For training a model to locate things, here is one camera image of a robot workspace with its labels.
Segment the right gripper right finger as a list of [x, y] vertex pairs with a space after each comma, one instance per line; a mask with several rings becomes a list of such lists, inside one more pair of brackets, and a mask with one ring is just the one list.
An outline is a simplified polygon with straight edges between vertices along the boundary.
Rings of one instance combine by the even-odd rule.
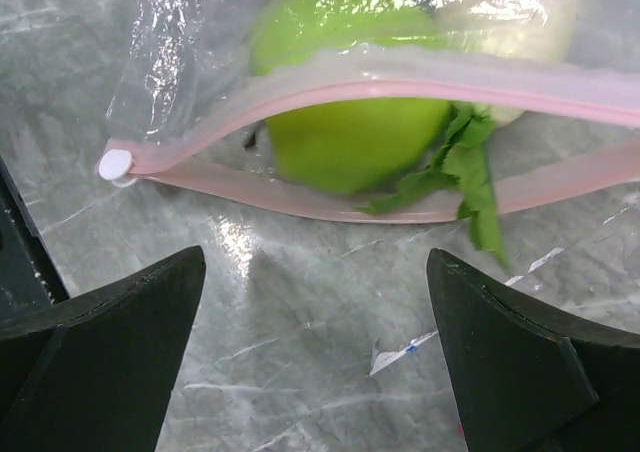
[[638, 450], [638, 334], [562, 311], [442, 249], [426, 275], [469, 450]]

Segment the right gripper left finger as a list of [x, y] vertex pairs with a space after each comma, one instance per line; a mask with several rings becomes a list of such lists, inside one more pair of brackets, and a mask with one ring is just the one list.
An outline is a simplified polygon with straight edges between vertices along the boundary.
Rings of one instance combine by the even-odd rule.
[[2, 450], [155, 450], [205, 275], [191, 246], [2, 322]]

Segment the clear zip top bag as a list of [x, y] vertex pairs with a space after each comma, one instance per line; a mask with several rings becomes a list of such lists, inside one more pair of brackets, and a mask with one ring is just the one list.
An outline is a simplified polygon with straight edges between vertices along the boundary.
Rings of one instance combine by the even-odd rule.
[[639, 0], [139, 0], [97, 162], [309, 219], [464, 221], [639, 178]]

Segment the green fake apple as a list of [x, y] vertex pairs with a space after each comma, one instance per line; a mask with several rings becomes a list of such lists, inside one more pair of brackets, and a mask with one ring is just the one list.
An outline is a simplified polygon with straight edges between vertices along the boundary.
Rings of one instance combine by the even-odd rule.
[[353, 195], [416, 166], [452, 114], [417, 95], [400, 56], [444, 39], [414, 0], [271, 0], [251, 39], [255, 76], [283, 75], [266, 128], [277, 172]]

